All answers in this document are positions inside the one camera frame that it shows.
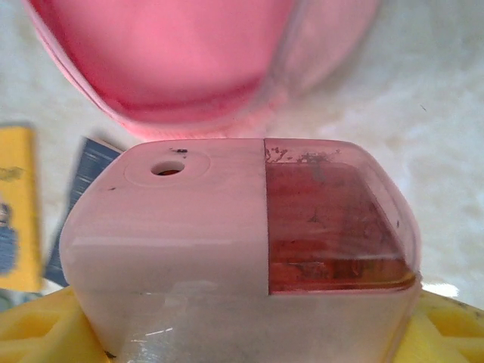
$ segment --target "transparent shavings container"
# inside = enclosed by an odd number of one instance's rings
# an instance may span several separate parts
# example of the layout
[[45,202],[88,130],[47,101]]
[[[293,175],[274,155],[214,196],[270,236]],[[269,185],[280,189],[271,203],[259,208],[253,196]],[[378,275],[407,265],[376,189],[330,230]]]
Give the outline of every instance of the transparent shavings container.
[[402,290],[419,269],[407,203],[362,149],[268,139],[271,293]]

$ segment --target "yellow object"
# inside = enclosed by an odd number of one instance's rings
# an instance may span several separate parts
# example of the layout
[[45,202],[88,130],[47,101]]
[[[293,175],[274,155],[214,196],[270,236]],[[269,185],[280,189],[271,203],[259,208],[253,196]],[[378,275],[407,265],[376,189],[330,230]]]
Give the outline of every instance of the yellow object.
[[0,363],[108,363],[70,288],[0,314]]
[[[0,314],[0,363],[64,362],[109,362],[69,287]],[[422,293],[394,363],[484,363],[484,312]]]
[[0,126],[0,288],[42,288],[34,131]]
[[484,363],[484,312],[423,292],[394,363]]

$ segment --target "pink plastic object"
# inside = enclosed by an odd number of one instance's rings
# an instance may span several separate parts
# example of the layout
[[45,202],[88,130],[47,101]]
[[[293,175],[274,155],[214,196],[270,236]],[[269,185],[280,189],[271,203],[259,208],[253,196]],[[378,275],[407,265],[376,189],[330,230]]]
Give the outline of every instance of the pink plastic object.
[[24,0],[65,76],[144,139],[260,136],[379,0]]
[[339,141],[141,144],[83,194],[60,258],[120,361],[389,361],[420,292],[407,203]]

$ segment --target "white carpet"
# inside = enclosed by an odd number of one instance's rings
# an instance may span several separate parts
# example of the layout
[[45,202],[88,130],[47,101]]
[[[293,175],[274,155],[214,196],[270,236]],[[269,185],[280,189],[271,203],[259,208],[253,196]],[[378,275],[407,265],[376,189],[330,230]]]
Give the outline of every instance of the white carpet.
[[[359,50],[270,135],[369,150],[420,223],[426,287],[484,308],[483,101],[484,2],[387,0]],[[16,119],[39,127],[48,253],[81,136],[137,141],[65,80],[20,2],[0,0],[0,122]]]

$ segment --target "pencil sharpener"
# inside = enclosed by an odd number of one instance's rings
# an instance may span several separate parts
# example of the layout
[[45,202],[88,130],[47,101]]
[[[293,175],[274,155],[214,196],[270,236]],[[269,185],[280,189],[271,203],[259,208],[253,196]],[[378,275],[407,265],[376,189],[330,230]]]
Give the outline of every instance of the pencil sharpener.
[[420,292],[420,237],[354,144],[158,141],[70,213],[67,281],[117,361],[390,361]]

